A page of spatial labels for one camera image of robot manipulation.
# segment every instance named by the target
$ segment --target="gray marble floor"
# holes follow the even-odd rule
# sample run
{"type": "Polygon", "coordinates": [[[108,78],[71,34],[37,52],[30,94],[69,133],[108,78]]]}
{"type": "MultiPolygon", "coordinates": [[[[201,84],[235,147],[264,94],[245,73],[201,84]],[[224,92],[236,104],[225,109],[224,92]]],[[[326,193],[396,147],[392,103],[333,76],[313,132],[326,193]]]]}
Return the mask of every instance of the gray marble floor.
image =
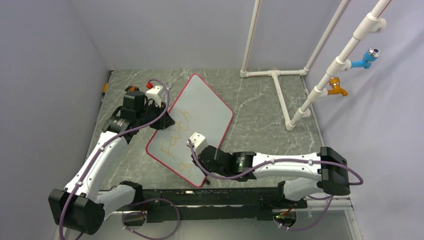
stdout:
{"type": "MultiPolygon", "coordinates": [[[[241,78],[239,69],[143,69],[112,72],[109,88],[100,111],[94,142],[99,139],[103,123],[122,104],[124,89],[129,85],[145,89],[146,82],[158,78],[173,83],[171,103],[193,73],[199,74],[232,108],[234,117],[222,142],[226,152],[254,151],[273,155],[300,155],[319,151],[320,141],[312,117],[298,122],[293,131],[284,125],[277,91],[271,77],[241,78]]],[[[280,76],[279,81],[291,116],[306,99],[299,76],[280,76]]],[[[137,182],[144,189],[193,188],[191,184],[146,154],[145,147],[154,130],[142,129],[129,148],[117,160],[102,183],[110,189],[124,180],[137,182]]],[[[275,187],[281,177],[247,182],[210,179],[204,188],[275,187]]]]}

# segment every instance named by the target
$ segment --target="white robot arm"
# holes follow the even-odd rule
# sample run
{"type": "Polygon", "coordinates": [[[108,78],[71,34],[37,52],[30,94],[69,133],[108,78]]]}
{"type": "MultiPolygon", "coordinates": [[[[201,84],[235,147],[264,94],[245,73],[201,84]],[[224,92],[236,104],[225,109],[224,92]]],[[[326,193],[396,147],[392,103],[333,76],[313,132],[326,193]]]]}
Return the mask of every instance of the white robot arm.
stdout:
{"type": "Polygon", "coordinates": [[[321,152],[304,155],[269,155],[253,151],[230,154],[208,145],[206,137],[198,132],[189,140],[187,145],[191,143],[193,153],[198,157],[192,156],[194,164],[203,172],[225,176],[215,178],[245,182],[271,176],[295,177],[297,179],[278,184],[280,198],[290,201],[316,193],[337,196],[350,194],[348,171],[342,168],[347,166],[347,161],[330,147],[321,147],[321,152]],[[328,165],[328,162],[342,167],[328,165]],[[237,177],[248,170],[252,171],[237,177]]]}

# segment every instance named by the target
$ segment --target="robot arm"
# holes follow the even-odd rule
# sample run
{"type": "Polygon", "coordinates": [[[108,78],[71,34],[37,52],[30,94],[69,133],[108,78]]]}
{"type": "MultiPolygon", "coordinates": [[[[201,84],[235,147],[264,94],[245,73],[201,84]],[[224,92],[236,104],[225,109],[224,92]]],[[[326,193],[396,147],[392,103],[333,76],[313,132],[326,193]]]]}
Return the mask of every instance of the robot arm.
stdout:
{"type": "MultiPolygon", "coordinates": [[[[112,137],[150,123],[160,116],[166,107],[165,103],[162,102],[163,93],[164,89],[160,85],[151,86],[146,94],[135,86],[129,86],[126,89],[122,106],[119,106],[105,122],[100,138],[87,161],[63,190],[54,189],[48,197],[51,212],[57,225],[64,204],[71,194],[73,194],[72,200],[67,208],[63,225],[89,235],[94,234],[99,229],[105,216],[107,217],[125,205],[144,200],[143,187],[130,181],[123,181],[113,190],[99,194],[106,174],[138,131],[135,130],[118,137],[104,148],[102,145],[112,137]],[[96,157],[99,149],[102,149],[102,151],[96,157]],[[95,161],[89,168],[90,162],[94,158],[95,161]],[[88,174],[85,179],[80,181],[87,169],[89,169],[88,174]],[[79,188],[73,193],[76,185],[79,185],[79,188]]],[[[150,127],[162,130],[174,124],[174,120],[166,112],[150,127]]]]}
{"type": "Polygon", "coordinates": [[[230,154],[208,145],[206,137],[197,132],[190,137],[190,141],[200,164],[209,172],[231,177],[256,168],[254,171],[234,179],[239,182],[271,176],[297,178],[278,184],[281,199],[298,201],[315,193],[337,196],[350,194],[349,176],[346,169],[316,164],[316,161],[326,161],[347,166],[347,161],[330,147],[321,147],[320,152],[304,155],[269,155],[253,151],[230,154]],[[270,161],[271,164],[263,164],[267,161],[270,161]]]}

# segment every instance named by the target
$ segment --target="water faucet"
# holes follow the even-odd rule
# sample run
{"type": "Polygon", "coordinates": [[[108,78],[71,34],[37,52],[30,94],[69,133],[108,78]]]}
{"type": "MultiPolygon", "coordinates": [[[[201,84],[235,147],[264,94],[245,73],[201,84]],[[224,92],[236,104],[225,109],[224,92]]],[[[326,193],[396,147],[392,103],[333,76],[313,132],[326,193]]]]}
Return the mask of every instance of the water faucet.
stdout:
{"type": "Polygon", "coordinates": [[[379,57],[380,57],[380,50],[378,48],[370,48],[363,55],[362,60],[352,62],[351,68],[369,69],[371,67],[371,63],[374,62],[379,57]]]}
{"type": "Polygon", "coordinates": [[[340,79],[338,77],[332,77],[329,81],[331,90],[328,90],[328,95],[341,94],[343,97],[348,95],[348,92],[340,87],[340,79]]]}

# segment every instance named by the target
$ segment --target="black motor joint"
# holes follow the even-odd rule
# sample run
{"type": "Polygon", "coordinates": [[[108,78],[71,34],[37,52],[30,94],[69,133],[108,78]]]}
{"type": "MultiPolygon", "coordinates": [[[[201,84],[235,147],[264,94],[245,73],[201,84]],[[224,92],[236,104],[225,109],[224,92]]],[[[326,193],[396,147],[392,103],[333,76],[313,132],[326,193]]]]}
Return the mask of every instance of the black motor joint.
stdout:
{"type": "MultiPolygon", "coordinates": [[[[123,133],[127,130],[140,127],[152,122],[166,108],[164,102],[157,102],[159,106],[152,101],[149,101],[146,94],[140,91],[137,87],[129,86],[126,89],[126,94],[123,96],[122,106],[115,109],[112,116],[106,120],[102,130],[113,133],[123,133]]],[[[175,121],[166,112],[158,121],[150,125],[156,130],[163,130],[175,124],[175,121]]],[[[125,140],[130,142],[131,138],[138,131],[133,131],[126,134],[125,140]]]]}

